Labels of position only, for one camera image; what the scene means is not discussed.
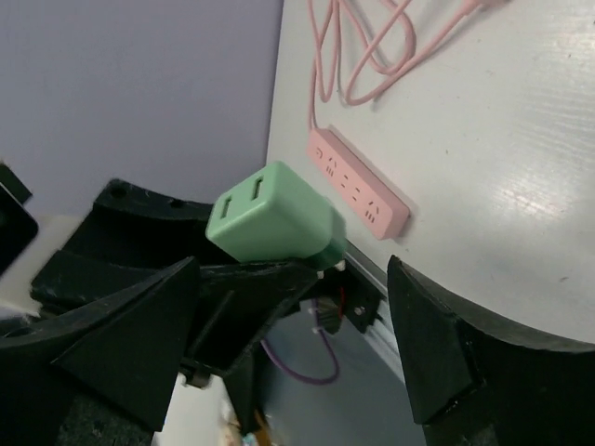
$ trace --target green box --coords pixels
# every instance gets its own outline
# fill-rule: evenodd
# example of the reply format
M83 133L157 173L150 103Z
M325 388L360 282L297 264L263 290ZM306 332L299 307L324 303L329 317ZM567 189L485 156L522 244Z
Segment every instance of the green box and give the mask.
M317 269L347 249L345 220L286 164L268 164L221 195L206 238L239 262L307 259Z

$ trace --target pink power strip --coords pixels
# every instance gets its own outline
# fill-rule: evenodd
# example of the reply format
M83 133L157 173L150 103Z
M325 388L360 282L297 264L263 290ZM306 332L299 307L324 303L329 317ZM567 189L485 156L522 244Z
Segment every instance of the pink power strip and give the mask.
M401 233L409 208L333 132L313 128L308 155L377 239Z

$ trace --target plug slot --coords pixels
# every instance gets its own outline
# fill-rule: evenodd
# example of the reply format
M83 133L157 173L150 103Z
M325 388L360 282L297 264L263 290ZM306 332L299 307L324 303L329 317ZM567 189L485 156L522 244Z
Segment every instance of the plug slot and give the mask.
M258 198L258 196L260 195L260 188L262 187L262 180L263 178L260 177L259 179L257 179L254 183L254 190L252 190L252 200L256 200L256 198Z
M230 210L231 204L231 197L225 199L225 203L223 204L223 212L221 212L221 218L225 218L227 216L228 211Z

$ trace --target gray surface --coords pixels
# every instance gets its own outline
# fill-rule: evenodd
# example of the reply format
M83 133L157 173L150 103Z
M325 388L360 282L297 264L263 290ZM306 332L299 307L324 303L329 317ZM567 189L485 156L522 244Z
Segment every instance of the gray surface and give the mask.
M302 310L275 326L271 343L297 372L327 376L331 362L312 324ZM331 344L341 366L331 386L307 386L272 370L265 411L284 444L424 446L404 385L353 326L344 324Z
M264 164L279 0L0 2L0 158L36 212L110 177L212 201Z

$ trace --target pink cable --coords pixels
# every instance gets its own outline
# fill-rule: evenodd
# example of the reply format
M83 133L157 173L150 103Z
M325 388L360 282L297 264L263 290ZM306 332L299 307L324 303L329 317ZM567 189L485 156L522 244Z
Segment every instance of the pink cable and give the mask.
M478 7L485 4L493 4L500 0L463 0L463 4L455 15L446 23L446 25L436 34L436 36L424 46L416 54L417 37L414 26L406 15L405 10L413 0L403 0L400 6L394 3L393 0L380 0L381 3L391 11L390 19L380 29L378 34L374 37L372 42L368 41L365 34L364 27L358 20L350 0L329 0L328 7L324 16L322 29L319 30L314 14L313 0L308 0L308 14L310 16L311 27L314 34L315 56L312 63L311 71L311 96L308 124L309 127L316 127L316 91L319 91L320 100L324 103L328 102L333 96L335 82L338 82L338 64L341 57L341 27L340 14L345 10L350 23L353 25L360 42L364 47L364 55L356 64L353 72L350 75L345 91L339 89L339 94L343 97L346 104L350 106L358 106L366 102L378 98L385 91L387 91L396 82L402 79L406 74L411 72L415 67L420 65L424 60L430 57L444 38L454 30L460 21L467 17L470 13L475 11ZM379 45L392 29L397 20L401 23L405 36L405 48L401 59L391 65L387 66L378 61L375 54L379 54ZM326 88L324 88L324 73L323 73L323 44L328 34L329 28L333 25L334 45L333 57L330 67L330 77L328 78ZM386 76L385 80L374 88L372 91L355 98L353 96L353 89L357 83L358 77L366 65L369 65L375 72Z

